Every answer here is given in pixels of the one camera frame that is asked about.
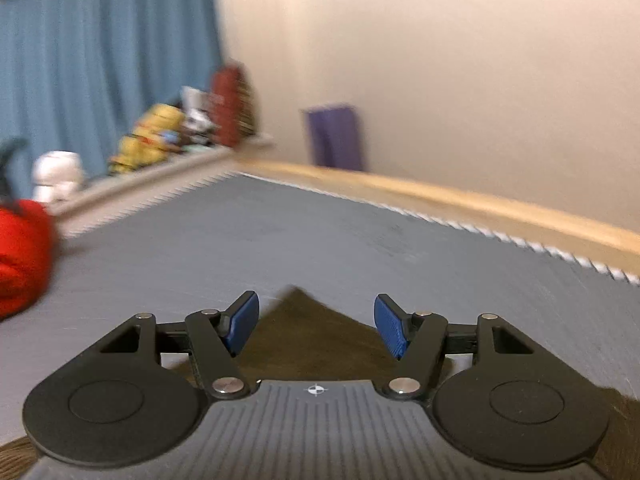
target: purple cloth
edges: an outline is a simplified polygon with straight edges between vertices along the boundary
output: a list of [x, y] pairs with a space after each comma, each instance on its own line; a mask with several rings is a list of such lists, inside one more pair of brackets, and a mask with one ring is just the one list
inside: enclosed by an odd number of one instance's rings
[[363, 171], [358, 117], [350, 106], [306, 111], [316, 166]]

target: yellow toy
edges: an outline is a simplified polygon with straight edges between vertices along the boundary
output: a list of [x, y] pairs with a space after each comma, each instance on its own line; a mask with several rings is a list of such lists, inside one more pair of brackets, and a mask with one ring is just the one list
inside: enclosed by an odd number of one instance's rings
[[109, 172], [129, 173], [167, 158], [168, 146], [160, 136], [164, 130], [180, 127], [184, 114], [169, 105], [154, 105], [136, 123], [130, 135], [122, 137], [118, 155], [112, 156]]

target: stormtrooper figurine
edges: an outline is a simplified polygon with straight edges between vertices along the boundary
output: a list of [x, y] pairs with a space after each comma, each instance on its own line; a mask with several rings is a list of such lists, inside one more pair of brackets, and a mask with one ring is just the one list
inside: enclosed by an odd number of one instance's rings
[[84, 173], [77, 153], [45, 153], [33, 165], [33, 182], [36, 185], [33, 199], [43, 204], [69, 200], [80, 191], [83, 181]]

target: ribbed gray plate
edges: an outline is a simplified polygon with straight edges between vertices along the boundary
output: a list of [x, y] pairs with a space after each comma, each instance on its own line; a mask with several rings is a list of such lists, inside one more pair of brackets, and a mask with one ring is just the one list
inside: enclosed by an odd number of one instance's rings
[[369, 381], [264, 381], [243, 400], [217, 402], [197, 430], [164, 456], [117, 470], [41, 459], [27, 480], [601, 479], [580, 464], [545, 473], [504, 471], [467, 457], [414, 402]]

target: black circular disc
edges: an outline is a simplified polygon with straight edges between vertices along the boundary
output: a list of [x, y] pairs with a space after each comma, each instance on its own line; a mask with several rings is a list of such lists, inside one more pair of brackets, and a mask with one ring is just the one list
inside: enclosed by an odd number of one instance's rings
[[24, 403], [24, 427], [45, 454], [91, 467], [158, 456], [184, 439], [199, 412], [182, 377], [128, 354], [99, 354], [61, 368]]
[[125, 381], [95, 381], [80, 386], [69, 398], [71, 412], [87, 422], [108, 424], [129, 418], [140, 409], [145, 396]]
[[467, 454], [524, 470], [588, 457], [609, 420], [597, 388], [570, 368], [553, 367], [476, 365], [442, 384], [433, 415]]
[[489, 394], [494, 412], [519, 424], [541, 424], [556, 418], [564, 400], [551, 386], [534, 381], [511, 381]]

